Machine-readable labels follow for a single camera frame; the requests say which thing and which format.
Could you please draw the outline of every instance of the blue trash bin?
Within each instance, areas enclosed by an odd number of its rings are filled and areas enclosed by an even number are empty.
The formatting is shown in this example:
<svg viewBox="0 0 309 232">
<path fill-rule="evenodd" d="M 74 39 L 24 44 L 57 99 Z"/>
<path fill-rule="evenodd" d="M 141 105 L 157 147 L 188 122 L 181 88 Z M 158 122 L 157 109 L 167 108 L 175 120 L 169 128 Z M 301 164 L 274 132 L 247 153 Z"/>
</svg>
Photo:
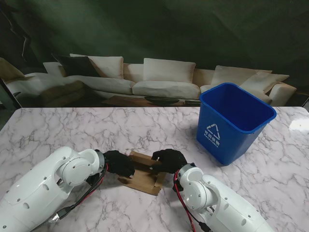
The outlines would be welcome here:
<svg viewBox="0 0 309 232">
<path fill-rule="evenodd" d="M 200 95 L 197 140 L 222 164 L 243 155 L 277 113 L 232 83 Z"/>
</svg>

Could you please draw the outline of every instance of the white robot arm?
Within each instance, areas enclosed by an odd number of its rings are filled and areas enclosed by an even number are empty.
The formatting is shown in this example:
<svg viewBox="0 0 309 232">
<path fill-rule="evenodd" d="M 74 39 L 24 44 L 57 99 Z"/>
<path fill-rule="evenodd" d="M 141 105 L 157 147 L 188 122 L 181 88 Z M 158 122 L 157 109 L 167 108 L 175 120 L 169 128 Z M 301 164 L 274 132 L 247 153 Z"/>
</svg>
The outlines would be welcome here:
<svg viewBox="0 0 309 232">
<path fill-rule="evenodd" d="M 177 179 L 188 209 L 196 210 L 213 232 L 274 232 L 249 202 L 198 167 L 183 166 Z M 207 207 L 214 205 L 214 212 L 209 212 Z"/>
<path fill-rule="evenodd" d="M 35 229 L 55 213 L 75 186 L 101 172 L 104 164 L 103 154 L 93 149 L 80 153 L 69 147 L 57 149 L 6 192 L 0 202 L 0 232 Z M 55 175 L 63 180 L 61 184 Z"/>
</svg>

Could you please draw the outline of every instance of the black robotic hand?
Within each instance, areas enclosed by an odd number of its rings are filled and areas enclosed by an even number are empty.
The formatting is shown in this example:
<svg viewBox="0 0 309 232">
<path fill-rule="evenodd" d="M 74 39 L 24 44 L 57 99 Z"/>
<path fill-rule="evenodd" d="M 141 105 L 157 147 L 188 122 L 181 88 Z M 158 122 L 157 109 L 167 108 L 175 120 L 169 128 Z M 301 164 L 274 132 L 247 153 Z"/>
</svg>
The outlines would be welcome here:
<svg viewBox="0 0 309 232">
<path fill-rule="evenodd" d="M 108 151 L 104 154 L 105 162 L 108 164 L 108 172 L 130 177 L 134 175 L 135 169 L 132 160 L 119 151 Z"/>
<path fill-rule="evenodd" d="M 187 164 L 187 161 L 180 151 L 173 149 L 166 149 L 161 151 L 156 151 L 153 153 L 152 160 L 158 160 L 162 164 L 156 164 L 151 166 L 153 170 L 159 172 L 167 172 L 174 174 L 177 170 L 181 169 Z"/>
</svg>

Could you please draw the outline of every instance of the cardboard piece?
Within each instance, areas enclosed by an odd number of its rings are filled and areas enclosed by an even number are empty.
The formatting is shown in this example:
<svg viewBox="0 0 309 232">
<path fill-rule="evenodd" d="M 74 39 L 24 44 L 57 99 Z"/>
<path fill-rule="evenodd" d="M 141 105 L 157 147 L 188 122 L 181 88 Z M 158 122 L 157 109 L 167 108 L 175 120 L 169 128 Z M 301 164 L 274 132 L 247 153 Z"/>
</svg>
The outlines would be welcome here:
<svg viewBox="0 0 309 232">
<path fill-rule="evenodd" d="M 134 162 L 134 177 L 130 179 L 120 176 L 118 180 L 124 186 L 157 196 L 162 188 L 166 173 L 158 173 L 150 170 L 149 167 L 160 162 L 135 151 L 131 151 L 129 158 Z"/>
</svg>

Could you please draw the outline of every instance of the dark cushion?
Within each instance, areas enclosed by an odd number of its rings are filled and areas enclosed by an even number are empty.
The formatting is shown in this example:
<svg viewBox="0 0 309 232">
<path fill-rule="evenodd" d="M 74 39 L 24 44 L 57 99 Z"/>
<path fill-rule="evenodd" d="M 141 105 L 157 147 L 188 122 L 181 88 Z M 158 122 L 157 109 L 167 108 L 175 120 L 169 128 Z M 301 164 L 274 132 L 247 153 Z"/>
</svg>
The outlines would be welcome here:
<svg viewBox="0 0 309 232">
<path fill-rule="evenodd" d="M 52 55 L 63 66 L 67 76 L 80 75 L 100 77 L 88 57 L 67 57 L 56 54 Z"/>
</svg>

